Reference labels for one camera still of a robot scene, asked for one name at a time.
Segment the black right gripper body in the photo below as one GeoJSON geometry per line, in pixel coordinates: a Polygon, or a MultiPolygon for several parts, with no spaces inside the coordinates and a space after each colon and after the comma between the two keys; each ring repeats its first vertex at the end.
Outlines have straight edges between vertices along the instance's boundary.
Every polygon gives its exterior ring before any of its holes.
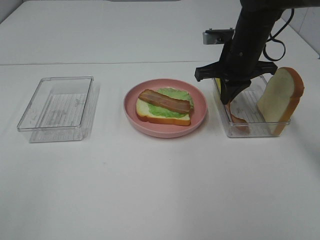
{"type": "Polygon", "coordinates": [[[222,52],[217,62],[197,67],[194,76],[198,82],[209,78],[246,82],[266,73],[273,75],[278,69],[277,65],[259,60],[265,43],[264,39],[253,38],[205,41],[206,45],[223,44],[222,52]]]}

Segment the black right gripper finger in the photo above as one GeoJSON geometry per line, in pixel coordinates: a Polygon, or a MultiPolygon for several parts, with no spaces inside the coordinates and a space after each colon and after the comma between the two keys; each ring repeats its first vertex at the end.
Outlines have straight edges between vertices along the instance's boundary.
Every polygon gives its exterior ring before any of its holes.
{"type": "Polygon", "coordinates": [[[220,78],[220,100],[224,105],[231,102],[237,95],[237,83],[220,78]]]}
{"type": "Polygon", "coordinates": [[[231,103],[234,98],[240,94],[243,90],[247,89],[251,84],[246,83],[246,84],[240,84],[240,85],[231,85],[228,89],[229,92],[229,103],[231,103]]]}

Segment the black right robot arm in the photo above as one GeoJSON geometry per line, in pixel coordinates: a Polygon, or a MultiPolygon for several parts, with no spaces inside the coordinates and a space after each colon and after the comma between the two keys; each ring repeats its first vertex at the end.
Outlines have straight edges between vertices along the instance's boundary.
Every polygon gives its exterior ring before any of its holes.
{"type": "Polygon", "coordinates": [[[286,9],[318,7],[318,0],[242,0],[241,12],[234,29],[208,29],[203,32],[205,45],[222,44],[217,62],[198,67],[195,78],[219,78],[220,100],[226,105],[251,85],[253,78],[274,75],[274,60],[260,61],[275,22],[286,9]]]}

